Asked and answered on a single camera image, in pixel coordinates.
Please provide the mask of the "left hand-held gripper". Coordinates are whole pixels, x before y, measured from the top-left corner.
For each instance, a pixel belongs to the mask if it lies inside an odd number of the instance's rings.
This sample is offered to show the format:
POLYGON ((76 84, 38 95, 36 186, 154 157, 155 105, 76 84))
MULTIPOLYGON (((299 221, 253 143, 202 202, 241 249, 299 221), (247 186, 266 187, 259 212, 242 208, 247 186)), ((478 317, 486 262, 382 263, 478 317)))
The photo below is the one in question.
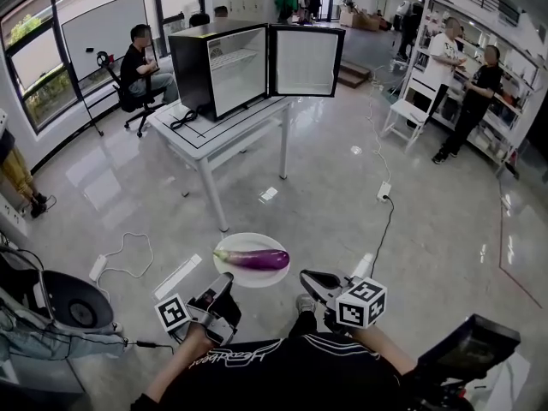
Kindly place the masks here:
POLYGON ((225 272, 198 298, 186 302, 172 295, 155 306, 155 312, 164 330, 179 343, 191 324, 201 325, 206 337, 214 345, 232 341, 241 320, 241 310, 232 297, 234 276, 225 272))

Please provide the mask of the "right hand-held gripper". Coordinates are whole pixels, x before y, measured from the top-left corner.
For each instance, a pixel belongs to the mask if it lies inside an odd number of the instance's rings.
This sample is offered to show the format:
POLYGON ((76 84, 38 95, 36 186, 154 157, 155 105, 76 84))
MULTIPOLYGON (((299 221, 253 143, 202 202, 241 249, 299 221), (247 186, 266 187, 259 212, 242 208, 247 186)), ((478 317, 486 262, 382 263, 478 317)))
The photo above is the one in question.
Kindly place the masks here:
POLYGON ((325 305, 324 323, 330 331, 365 330, 385 312, 387 288, 369 277, 302 271, 300 280, 307 293, 325 305))

